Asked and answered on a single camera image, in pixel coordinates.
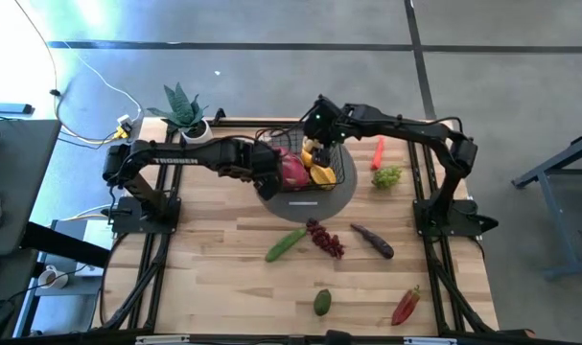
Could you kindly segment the black aluminium table frame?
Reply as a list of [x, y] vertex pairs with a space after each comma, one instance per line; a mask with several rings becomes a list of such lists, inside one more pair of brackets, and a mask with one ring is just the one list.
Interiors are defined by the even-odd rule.
[[[254, 119], [254, 123], [239, 118], [229, 117], [214, 118], [208, 120], [209, 126], [215, 136], [243, 135], [248, 136], [248, 129], [244, 128], [268, 128], [268, 127], [301, 127], [304, 122], [295, 122], [292, 119]], [[366, 149], [359, 140], [349, 137], [348, 150], [359, 158], [359, 177], [369, 173], [366, 166]], [[335, 261], [324, 252], [306, 248], [303, 254], [298, 249], [293, 249], [292, 258], [266, 264], [263, 261], [265, 250], [281, 238], [283, 225], [287, 226], [287, 233], [291, 230], [282, 220], [273, 218], [271, 212], [266, 214], [264, 207], [257, 204], [258, 194], [252, 183], [247, 184], [238, 179], [219, 177], [201, 166], [171, 166], [175, 167], [170, 188], [171, 193], [176, 192], [181, 199], [180, 214], [175, 231], [171, 234], [162, 234], [158, 251], [151, 260], [148, 269], [141, 264], [148, 263], [148, 256], [144, 263], [139, 265], [139, 280], [128, 295], [125, 302], [99, 329], [91, 331], [103, 336], [104, 333], [115, 334], [120, 343], [120, 334], [123, 341], [144, 345], [150, 343], [190, 343], [206, 345], [224, 345], [249, 342], [250, 345], [262, 345], [266, 343], [279, 343], [296, 345], [297, 343], [325, 345], [352, 344], [352, 345], [536, 345], [543, 341], [529, 337], [524, 330], [523, 336], [511, 333], [495, 331], [489, 327], [477, 313], [471, 304], [465, 299], [450, 274], [454, 272], [452, 255], [450, 250], [441, 249], [442, 258], [450, 267], [442, 265], [437, 253], [433, 250], [431, 237], [420, 235], [415, 226], [412, 205], [417, 199], [425, 199], [423, 183], [421, 181], [421, 165], [418, 164], [416, 147], [412, 142], [393, 138], [393, 157], [402, 158], [408, 153], [410, 162], [410, 174], [413, 178], [413, 189], [409, 187], [402, 190], [402, 195], [397, 198], [373, 196], [367, 192], [367, 181], [359, 178], [359, 201], [350, 201], [347, 206], [350, 211], [342, 211], [341, 216], [332, 220], [320, 220], [330, 231], [340, 230], [346, 235], [341, 235], [340, 241], [345, 245], [345, 257], [354, 262], [366, 262], [370, 260], [365, 254], [366, 246], [360, 244], [356, 234], [350, 234], [346, 229], [346, 223], [352, 219], [361, 220], [361, 224], [376, 225], [376, 230], [384, 230], [384, 234], [393, 234], [396, 229], [407, 230], [405, 233], [416, 233], [415, 240], [409, 243], [409, 249], [417, 249], [419, 254], [425, 254], [424, 266], [428, 273], [426, 278], [410, 276], [414, 273], [396, 272], [384, 273], [383, 271], [369, 272], [366, 266], [362, 271], [344, 273], [336, 271]], [[445, 177], [444, 168], [438, 164], [425, 166], [430, 174], [431, 193], [438, 190]], [[168, 257], [168, 248], [172, 240], [190, 240], [189, 235], [181, 235], [175, 239], [177, 231], [196, 230], [197, 233], [205, 232], [209, 225], [230, 225], [234, 220], [235, 230], [224, 230], [228, 237], [236, 234], [236, 242], [243, 244], [247, 251], [231, 245], [231, 249], [225, 253], [222, 249], [200, 249], [198, 253], [191, 252], [192, 258], [202, 258], [198, 266], [193, 268], [192, 280], [188, 279], [188, 270], [181, 268], [179, 264], [172, 266], [170, 279], [158, 277], [159, 271], [165, 271]], [[191, 259], [189, 254], [184, 256], [172, 253], [172, 259]], [[120, 330], [126, 318], [133, 310], [136, 301], [141, 298], [143, 291], [154, 280], [151, 291], [151, 305], [146, 322], [141, 329], [128, 328]], [[448, 291], [449, 300], [454, 317], [455, 330], [450, 330], [446, 323], [445, 307], [440, 293], [440, 282]], [[398, 326], [391, 326], [389, 312], [386, 316], [379, 315], [379, 311], [389, 311], [401, 296], [401, 290], [406, 290], [408, 285], [420, 286], [422, 295], [431, 293], [432, 308], [434, 311], [433, 322], [424, 325], [421, 321], [427, 318], [426, 307], [420, 307], [420, 312], [413, 315], [420, 316], [421, 322], [412, 323], [406, 321]], [[180, 323], [183, 329], [170, 334], [158, 334], [155, 326], [159, 309], [160, 293], [163, 288], [167, 292], [176, 294], [164, 296], [163, 307], [171, 307], [172, 316], [180, 316], [173, 322], [165, 325], [161, 322], [162, 329], [170, 329]], [[333, 293], [334, 307], [339, 307], [347, 313], [336, 318], [340, 313], [339, 308], [332, 308], [324, 319], [317, 317], [313, 311], [297, 311], [296, 305], [307, 305], [301, 301], [307, 301], [308, 292], [314, 297], [316, 288], [329, 288], [333, 292], [344, 292], [341, 297], [348, 296], [348, 302], [338, 302], [339, 293]]]

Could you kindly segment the green cucumber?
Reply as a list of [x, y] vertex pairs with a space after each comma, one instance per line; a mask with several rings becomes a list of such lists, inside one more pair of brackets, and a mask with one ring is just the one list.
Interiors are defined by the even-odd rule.
[[265, 256], [265, 261], [267, 263], [272, 263], [279, 259], [287, 250], [294, 246], [299, 240], [305, 237], [307, 234], [307, 229], [297, 228], [291, 231], [287, 236], [278, 241], [273, 247], [271, 247]]

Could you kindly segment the snake plant in white pot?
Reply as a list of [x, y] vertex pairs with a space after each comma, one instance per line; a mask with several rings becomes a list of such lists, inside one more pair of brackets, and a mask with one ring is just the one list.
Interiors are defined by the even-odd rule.
[[186, 144], [204, 144], [213, 138], [213, 133], [204, 119], [204, 110], [198, 103], [198, 94], [190, 99], [178, 82], [174, 88], [163, 86], [170, 111], [149, 107], [148, 111], [160, 117], [165, 123], [175, 128]]

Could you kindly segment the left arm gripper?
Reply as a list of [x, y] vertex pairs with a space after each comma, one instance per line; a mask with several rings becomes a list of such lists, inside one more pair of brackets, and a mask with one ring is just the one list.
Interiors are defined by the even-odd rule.
[[245, 142], [244, 180], [257, 183], [257, 194], [263, 200], [276, 196], [283, 186], [280, 150], [261, 142]]

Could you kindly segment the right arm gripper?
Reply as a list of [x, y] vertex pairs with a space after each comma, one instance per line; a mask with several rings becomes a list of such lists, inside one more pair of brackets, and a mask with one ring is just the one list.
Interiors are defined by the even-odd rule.
[[[314, 105], [308, 110], [303, 125], [304, 135], [317, 141], [324, 147], [342, 144], [346, 135], [344, 126], [347, 114], [325, 96], [319, 95]], [[313, 149], [313, 164], [323, 168], [330, 168], [332, 154], [330, 148]]]

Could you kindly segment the purple eggplant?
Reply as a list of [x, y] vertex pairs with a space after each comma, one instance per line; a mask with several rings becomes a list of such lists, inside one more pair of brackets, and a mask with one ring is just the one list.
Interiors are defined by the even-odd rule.
[[351, 228], [357, 231], [372, 247], [378, 251], [385, 259], [391, 260], [394, 257], [393, 247], [377, 234], [371, 232], [362, 225], [351, 223]]

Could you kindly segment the red grape bunch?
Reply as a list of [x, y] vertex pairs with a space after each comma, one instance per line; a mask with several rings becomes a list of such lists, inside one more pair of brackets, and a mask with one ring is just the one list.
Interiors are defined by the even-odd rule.
[[307, 232], [312, 238], [312, 242], [328, 253], [331, 257], [341, 259], [344, 255], [344, 246], [340, 243], [337, 235], [331, 235], [327, 228], [314, 218], [309, 218], [306, 222]]

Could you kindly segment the red pointed pepper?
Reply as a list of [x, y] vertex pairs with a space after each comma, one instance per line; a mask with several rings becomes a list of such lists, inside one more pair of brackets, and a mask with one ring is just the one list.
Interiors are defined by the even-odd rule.
[[420, 301], [420, 297], [421, 292], [419, 286], [409, 289], [392, 313], [391, 325], [398, 326], [406, 322], [414, 312], [416, 305]]

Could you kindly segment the blue metal table frame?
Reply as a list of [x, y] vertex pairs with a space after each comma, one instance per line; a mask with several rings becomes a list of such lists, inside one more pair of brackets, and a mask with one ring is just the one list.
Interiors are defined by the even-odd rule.
[[582, 274], [582, 168], [571, 167], [581, 159], [582, 136], [535, 168], [511, 180], [517, 189], [538, 183], [553, 218], [564, 262], [543, 271], [548, 280]]

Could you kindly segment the green avocado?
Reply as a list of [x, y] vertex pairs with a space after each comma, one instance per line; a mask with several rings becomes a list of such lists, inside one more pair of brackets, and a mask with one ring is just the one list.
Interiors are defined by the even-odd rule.
[[314, 314], [324, 316], [327, 314], [332, 305], [332, 294], [329, 289], [320, 290], [313, 303]]

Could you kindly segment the white mug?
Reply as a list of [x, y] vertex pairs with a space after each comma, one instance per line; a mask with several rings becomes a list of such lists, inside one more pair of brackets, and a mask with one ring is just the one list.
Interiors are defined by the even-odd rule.
[[37, 278], [37, 285], [40, 288], [61, 289], [68, 283], [68, 274], [58, 270], [53, 265], [47, 265]]

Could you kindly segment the yellow banana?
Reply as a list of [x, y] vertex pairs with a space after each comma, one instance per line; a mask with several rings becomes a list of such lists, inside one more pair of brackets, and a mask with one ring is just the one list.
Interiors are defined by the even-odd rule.
[[313, 165], [310, 167], [310, 176], [314, 184], [324, 190], [332, 190], [337, 184], [335, 172], [329, 167]]

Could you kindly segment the black desk crossbar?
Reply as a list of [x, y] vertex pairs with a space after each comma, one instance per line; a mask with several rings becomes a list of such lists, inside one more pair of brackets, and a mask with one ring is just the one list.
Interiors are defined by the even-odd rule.
[[96, 267], [104, 267], [110, 258], [108, 249], [75, 239], [33, 222], [26, 225], [20, 247], [35, 249]]

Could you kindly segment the grey round woven placemat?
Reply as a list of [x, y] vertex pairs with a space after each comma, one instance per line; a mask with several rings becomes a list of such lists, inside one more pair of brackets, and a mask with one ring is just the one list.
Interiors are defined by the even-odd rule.
[[333, 190], [316, 188], [311, 191], [278, 193], [270, 200], [259, 201], [278, 218], [305, 223], [308, 219], [325, 220], [337, 215], [353, 198], [358, 173], [353, 158], [345, 146], [339, 146], [344, 181]]

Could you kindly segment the black desk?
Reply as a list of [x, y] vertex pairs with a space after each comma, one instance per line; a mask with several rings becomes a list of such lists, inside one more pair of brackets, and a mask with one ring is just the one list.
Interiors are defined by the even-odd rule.
[[59, 128], [57, 120], [0, 121], [0, 256], [20, 246]]

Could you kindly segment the green grape bunch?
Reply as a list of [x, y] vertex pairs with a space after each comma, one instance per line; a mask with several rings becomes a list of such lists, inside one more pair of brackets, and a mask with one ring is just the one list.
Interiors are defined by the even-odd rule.
[[402, 170], [399, 167], [380, 168], [373, 173], [372, 185], [379, 190], [388, 190], [398, 184], [401, 174]]

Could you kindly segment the pink dragon fruit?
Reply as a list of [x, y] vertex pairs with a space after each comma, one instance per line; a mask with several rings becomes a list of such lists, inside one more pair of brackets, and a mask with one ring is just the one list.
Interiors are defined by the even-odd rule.
[[310, 177], [301, 159], [285, 148], [276, 148], [282, 163], [284, 192], [305, 191], [310, 184]]

